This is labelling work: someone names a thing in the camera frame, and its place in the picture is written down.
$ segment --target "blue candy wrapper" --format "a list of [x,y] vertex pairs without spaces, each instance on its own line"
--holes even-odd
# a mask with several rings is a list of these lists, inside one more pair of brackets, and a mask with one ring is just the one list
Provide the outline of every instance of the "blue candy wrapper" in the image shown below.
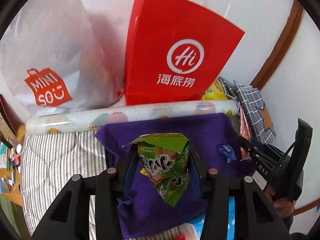
[[[205,213],[191,220],[189,223],[193,225],[199,238],[202,233]],[[229,219],[228,219],[228,232],[227,240],[233,240],[235,237],[235,198],[229,197]]]
[[235,154],[235,151],[233,148],[228,145],[224,144],[218,147],[219,152],[221,152],[226,159],[227,164],[230,164],[231,162],[235,161],[237,159],[237,156]]

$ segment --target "purple cloth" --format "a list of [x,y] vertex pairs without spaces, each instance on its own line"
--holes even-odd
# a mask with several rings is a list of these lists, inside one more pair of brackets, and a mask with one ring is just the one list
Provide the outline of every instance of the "purple cloth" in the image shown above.
[[[148,121],[112,123],[105,125],[96,134],[102,145],[116,157],[124,158],[132,140],[142,134],[177,132],[184,134],[199,156],[208,161],[209,167],[225,175],[242,178],[253,174],[250,161],[240,161],[238,135],[225,114],[203,114],[172,117]],[[229,144],[237,160],[227,165],[218,146]],[[199,199],[189,184],[173,208],[166,204],[150,179],[142,175],[139,163],[129,200],[118,206],[121,230],[124,238],[151,236],[188,222],[206,211],[207,201]]]

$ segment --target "metal screw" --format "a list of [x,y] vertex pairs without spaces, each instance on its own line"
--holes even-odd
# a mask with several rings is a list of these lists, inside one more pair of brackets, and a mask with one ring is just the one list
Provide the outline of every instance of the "metal screw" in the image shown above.
[[116,171],[117,171],[117,169],[113,168],[113,167],[107,169],[107,173],[109,173],[109,174],[114,174]]
[[211,169],[209,169],[209,173],[212,174],[212,175],[216,175],[216,174],[218,174],[218,170],[214,169],[214,168],[211,168]]
[[253,182],[253,178],[251,178],[250,176],[245,176],[244,181],[251,183],[251,182]]
[[79,174],[75,174],[75,175],[72,176],[71,179],[72,179],[73,181],[77,181],[77,180],[80,179],[80,175],[79,175]]

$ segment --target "brown wooden strip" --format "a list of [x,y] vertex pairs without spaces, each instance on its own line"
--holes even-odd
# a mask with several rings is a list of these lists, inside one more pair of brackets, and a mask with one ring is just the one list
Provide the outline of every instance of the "brown wooden strip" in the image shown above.
[[281,63],[297,33],[303,10],[303,6],[297,0],[293,0],[290,15],[278,41],[270,56],[250,83],[254,88],[261,90]]
[[308,205],[305,205],[303,207],[295,209],[294,212],[293,212],[293,215],[294,216],[299,215],[299,214],[304,213],[306,211],[309,211],[310,209],[313,209],[313,208],[315,208],[316,206],[319,206],[319,205],[320,205],[320,198],[318,198],[317,200],[311,202]]

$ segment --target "wooden table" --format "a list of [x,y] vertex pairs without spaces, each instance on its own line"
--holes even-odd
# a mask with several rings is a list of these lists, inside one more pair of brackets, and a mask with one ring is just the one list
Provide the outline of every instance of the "wooden table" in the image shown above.
[[[18,140],[19,143],[23,143],[24,140],[24,136],[26,134],[26,127],[25,125],[22,125],[19,127],[16,138]],[[7,179],[12,179],[11,178],[11,171],[7,171],[7,169],[1,168],[0,169],[0,178],[3,178],[4,176]],[[20,185],[20,173],[18,172],[18,170],[16,169],[15,172],[15,184],[13,184],[13,187],[10,187],[10,193],[9,194],[1,194],[2,196],[8,198],[9,200],[11,200],[13,203],[16,203],[19,206],[22,206],[22,199],[21,199],[21,193],[19,191],[19,185]]]

